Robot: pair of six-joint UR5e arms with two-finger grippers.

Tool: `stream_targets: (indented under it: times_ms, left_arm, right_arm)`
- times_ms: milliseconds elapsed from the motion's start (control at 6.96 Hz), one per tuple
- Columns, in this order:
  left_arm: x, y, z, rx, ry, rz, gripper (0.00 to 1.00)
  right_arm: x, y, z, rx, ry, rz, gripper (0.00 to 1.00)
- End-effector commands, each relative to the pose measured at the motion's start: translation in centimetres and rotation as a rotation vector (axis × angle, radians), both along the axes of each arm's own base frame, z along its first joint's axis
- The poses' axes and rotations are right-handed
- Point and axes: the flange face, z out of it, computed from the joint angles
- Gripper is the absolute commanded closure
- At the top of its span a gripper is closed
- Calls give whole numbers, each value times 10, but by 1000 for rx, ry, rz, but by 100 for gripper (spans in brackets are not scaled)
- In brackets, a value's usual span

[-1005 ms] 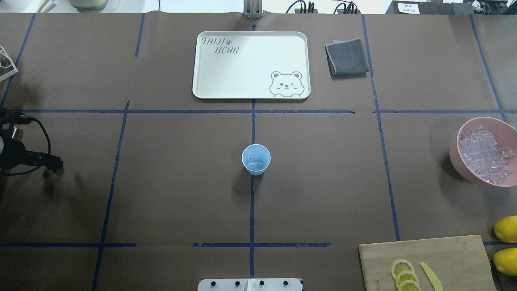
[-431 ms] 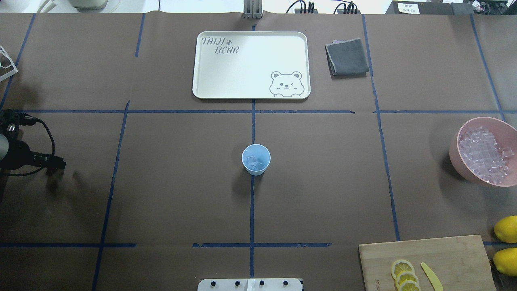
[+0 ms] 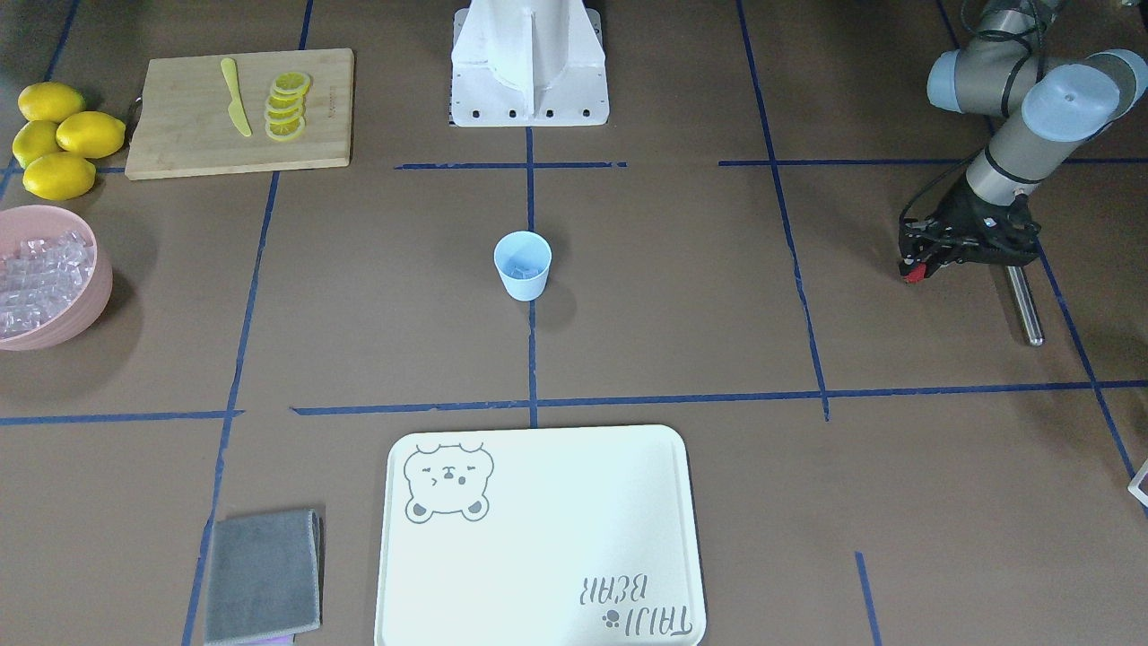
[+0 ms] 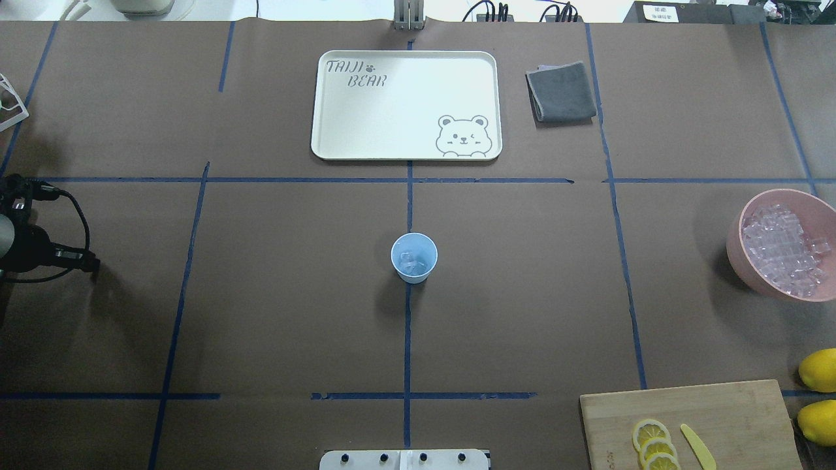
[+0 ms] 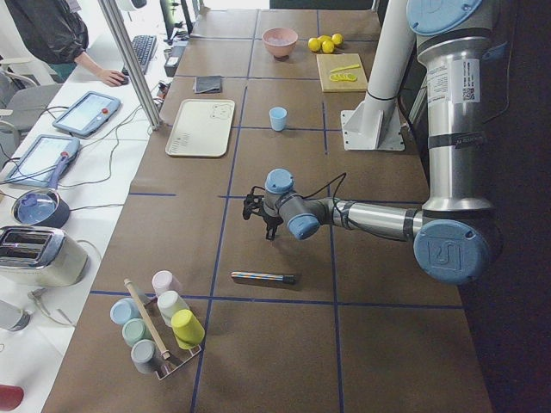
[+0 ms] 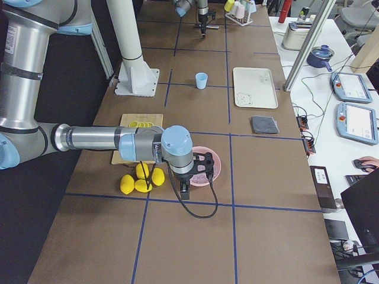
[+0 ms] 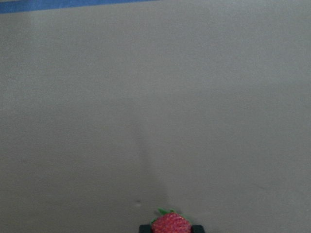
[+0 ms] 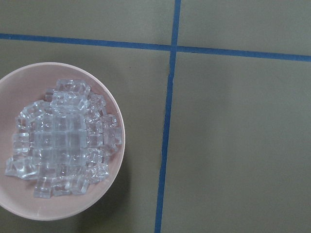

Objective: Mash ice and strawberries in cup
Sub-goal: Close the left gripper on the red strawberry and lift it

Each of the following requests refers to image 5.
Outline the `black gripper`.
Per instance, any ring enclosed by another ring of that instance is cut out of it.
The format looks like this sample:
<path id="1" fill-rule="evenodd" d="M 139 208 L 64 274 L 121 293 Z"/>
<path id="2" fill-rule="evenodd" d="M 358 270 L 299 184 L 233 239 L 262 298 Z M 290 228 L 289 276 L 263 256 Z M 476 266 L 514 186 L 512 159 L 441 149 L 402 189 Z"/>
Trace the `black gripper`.
<path id="1" fill-rule="evenodd" d="M 282 223 L 282 218 L 279 216 L 272 216 L 266 211 L 261 213 L 263 220 L 266 224 L 266 236 L 269 241 L 274 241 L 278 226 Z"/>

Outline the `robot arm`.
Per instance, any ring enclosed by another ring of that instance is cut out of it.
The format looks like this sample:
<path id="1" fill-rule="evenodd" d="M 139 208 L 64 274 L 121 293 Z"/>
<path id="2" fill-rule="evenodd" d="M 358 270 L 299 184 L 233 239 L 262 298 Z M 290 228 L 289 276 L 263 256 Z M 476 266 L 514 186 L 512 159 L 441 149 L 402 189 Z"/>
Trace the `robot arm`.
<path id="1" fill-rule="evenodd" d="M 259 215 L 273 238 L 285 225 L 297 238 L 322 225 L 410 241 L 420 268 L 461 285 L 485 273 L 501 240 L 492 203 L 480 190 L 482 129 L 480 62 L 492 44 L 497 1 L 392 1 L 364 100 L 342 112 L 348 151 L 386 149 L 396 141 L 399 89 L 411 57 L 426 69 L 430 195 L 420 209 L 377 206 L 336 196 L 310 200 L 294 190 L 293 175 L 271 170 L 262 195 L 249 194 L 243 215 Z"/>

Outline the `person's hand on mouse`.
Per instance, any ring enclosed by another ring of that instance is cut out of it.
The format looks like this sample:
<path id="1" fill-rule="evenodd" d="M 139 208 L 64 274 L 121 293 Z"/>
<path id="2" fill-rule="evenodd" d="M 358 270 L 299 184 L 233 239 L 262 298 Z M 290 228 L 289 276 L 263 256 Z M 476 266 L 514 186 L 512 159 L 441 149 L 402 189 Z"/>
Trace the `person's hand on mouse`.
<path id="1" fill-rule="evenodd" d="M 96 76 L 106 85 L 110 87 L 118 87 L 127 83 L 127 77 L 119 71 L 107 69 L 99 70 Z"/>

